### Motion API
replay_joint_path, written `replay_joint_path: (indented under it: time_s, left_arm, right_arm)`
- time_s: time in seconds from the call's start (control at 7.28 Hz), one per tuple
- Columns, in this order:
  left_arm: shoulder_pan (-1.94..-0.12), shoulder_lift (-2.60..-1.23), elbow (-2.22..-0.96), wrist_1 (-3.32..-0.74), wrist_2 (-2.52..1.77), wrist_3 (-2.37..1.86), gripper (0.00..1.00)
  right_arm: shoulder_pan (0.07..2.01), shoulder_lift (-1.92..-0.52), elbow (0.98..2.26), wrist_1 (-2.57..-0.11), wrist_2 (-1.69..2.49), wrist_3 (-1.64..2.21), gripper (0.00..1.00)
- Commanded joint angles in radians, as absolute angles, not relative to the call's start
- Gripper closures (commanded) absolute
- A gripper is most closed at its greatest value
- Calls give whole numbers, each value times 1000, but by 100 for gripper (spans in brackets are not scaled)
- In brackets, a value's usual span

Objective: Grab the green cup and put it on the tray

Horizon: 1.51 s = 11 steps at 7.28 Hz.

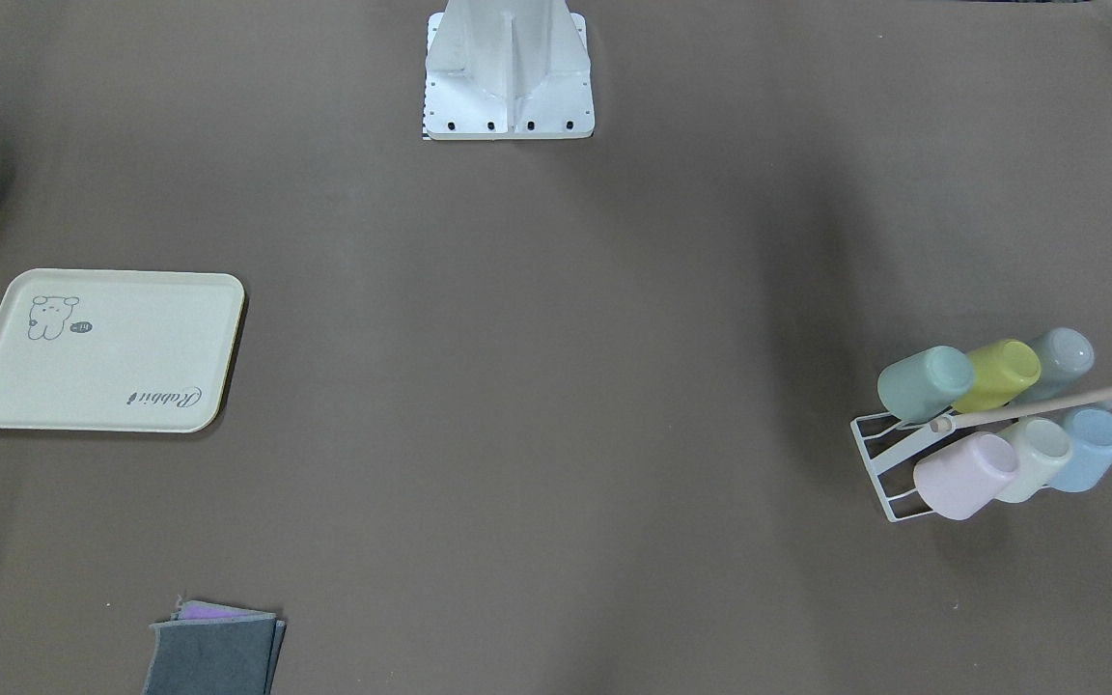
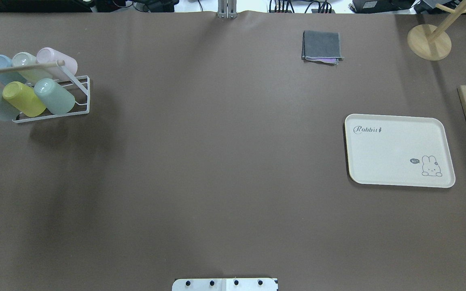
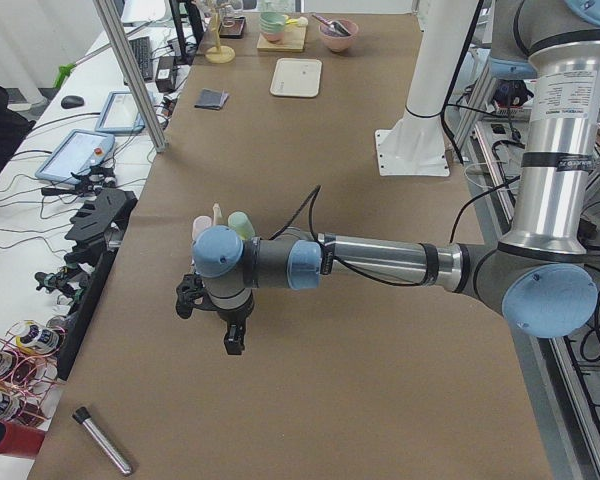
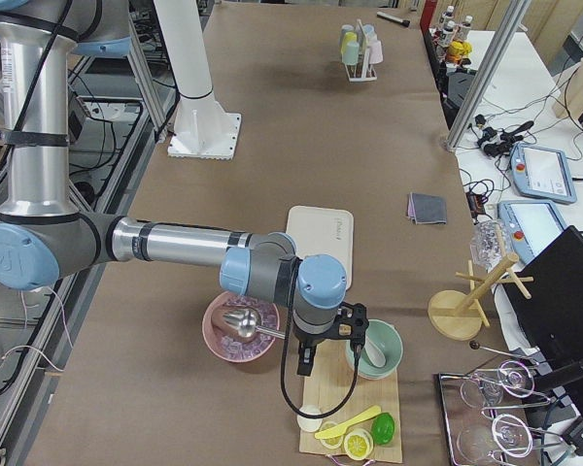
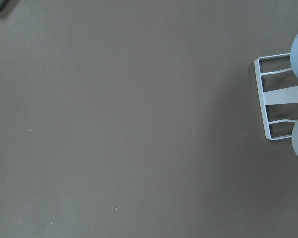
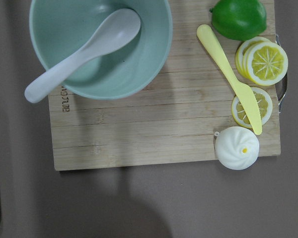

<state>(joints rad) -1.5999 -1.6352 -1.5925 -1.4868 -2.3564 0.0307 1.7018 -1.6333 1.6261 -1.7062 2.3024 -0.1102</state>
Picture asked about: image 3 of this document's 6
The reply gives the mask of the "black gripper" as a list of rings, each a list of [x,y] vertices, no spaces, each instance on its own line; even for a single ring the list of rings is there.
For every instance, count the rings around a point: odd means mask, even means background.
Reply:
[[[240,307],[233,309],[217,308],[216,313],[227,325],[226,334],[223,339],[224,347],[228,355],[241,355],[245,350],[245,323],[252,314],[255,306],[254,298],[249,297]]]

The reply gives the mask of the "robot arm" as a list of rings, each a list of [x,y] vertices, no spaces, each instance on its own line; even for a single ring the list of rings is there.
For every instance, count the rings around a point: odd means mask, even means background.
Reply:
[[[443,247],[302,232],[242,239],[202,231],[176,309],[214,311],[226,351],[244,349],[257,288],[314,288],[334,264],[391,286],[437,285],[473,297],[538,338],[570,334],[593,317],[600,287],[584,268],[577,233],[594,167],[600,111],[600,1],[498,1],[490,63],[536,81],[509,231],[494,247]]]

